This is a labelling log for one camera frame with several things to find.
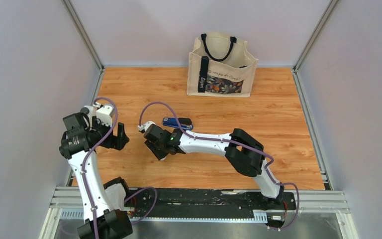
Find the white bottle black cap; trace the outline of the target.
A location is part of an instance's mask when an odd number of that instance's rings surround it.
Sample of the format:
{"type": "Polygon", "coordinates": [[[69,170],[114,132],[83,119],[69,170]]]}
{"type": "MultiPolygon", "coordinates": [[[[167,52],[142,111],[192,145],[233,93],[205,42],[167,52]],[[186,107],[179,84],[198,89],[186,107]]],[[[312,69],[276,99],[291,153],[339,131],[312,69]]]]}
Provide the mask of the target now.
{"type": "Polygon", "coordinates": [[[80,109],[80,112],[86,114],[89,119],[92,119],[96,115],[96,107],[84,106],[80,109]]]}

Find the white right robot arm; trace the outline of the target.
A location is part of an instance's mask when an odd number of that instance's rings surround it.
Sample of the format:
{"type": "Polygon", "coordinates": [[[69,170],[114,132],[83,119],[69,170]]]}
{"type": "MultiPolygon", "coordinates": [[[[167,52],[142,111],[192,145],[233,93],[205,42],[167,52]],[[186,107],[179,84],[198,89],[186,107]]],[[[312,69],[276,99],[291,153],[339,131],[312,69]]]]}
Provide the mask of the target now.
{"type": "Polygon", "coordinates": [[[138,126],[145,145],[161,161],[169,154],[207,153],[224,156],[240,174],[251,177],[260,188],[264,202],[275,209],[284,201],[284,187],[277,182],[266,161],[264,147],[247,132],[204,134],[176,128],[172,132],[148,121],[138,126]]]}

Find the beige canvas tote bag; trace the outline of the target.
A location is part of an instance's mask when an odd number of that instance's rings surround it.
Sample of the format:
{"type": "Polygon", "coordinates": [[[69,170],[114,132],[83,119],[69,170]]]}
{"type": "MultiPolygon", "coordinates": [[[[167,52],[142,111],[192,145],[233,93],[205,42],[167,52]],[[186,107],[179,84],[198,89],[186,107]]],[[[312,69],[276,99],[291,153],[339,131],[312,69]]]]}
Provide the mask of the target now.
{"type": "Polygon", "coordinates": [[[221,32],[203,33],[189,53],[187,95],[249,97],[257,66],[247,41],[221,32]]]}

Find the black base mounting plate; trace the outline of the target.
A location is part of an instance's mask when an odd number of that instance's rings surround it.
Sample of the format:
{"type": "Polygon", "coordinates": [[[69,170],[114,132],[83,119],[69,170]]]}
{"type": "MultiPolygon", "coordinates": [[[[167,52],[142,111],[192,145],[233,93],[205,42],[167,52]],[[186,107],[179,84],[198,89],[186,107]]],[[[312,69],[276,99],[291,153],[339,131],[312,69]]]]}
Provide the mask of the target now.
{"type": "Polygon", "coordinates": [[[293,193],[286,192],[281,203],[258,191],[219,189],[146,189],[125,204],[134,216],[150,218],[249,219],[254,210],[296,210],[293,193]]]}

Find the blue black stapler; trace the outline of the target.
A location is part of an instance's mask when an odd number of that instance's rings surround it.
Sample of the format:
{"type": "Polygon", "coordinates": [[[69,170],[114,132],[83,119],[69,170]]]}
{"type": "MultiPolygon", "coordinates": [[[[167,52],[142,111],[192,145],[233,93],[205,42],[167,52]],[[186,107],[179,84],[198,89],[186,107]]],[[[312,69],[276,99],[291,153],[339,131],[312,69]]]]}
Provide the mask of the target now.
{"type": "Polygon", "coordinates": [[[193,123],[190,118],[163,118],[163,126],[173,127],[173,128],[183,128],[184,130],[193,130],[193,123]]]}

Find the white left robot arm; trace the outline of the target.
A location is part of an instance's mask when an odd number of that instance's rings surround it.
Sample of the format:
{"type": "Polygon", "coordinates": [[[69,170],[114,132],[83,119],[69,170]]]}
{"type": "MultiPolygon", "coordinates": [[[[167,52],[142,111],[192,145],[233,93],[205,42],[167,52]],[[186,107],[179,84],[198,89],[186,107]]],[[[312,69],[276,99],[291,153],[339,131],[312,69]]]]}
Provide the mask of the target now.
{"type": "Polygon", "coordinates": [[[122,150],[130,141],[124,124],[117,124],[117,135],[110,125],[96,116],[79,112],[63,118],[59,151],[67,159],[77,179],[84,210],[84,225],[78,227],[81,239],[123,239],[133,233],[132,223],[124,206],[132,193],[125,180],[117,177],[102,183],[98,172],[96,148],[122,150]]]}

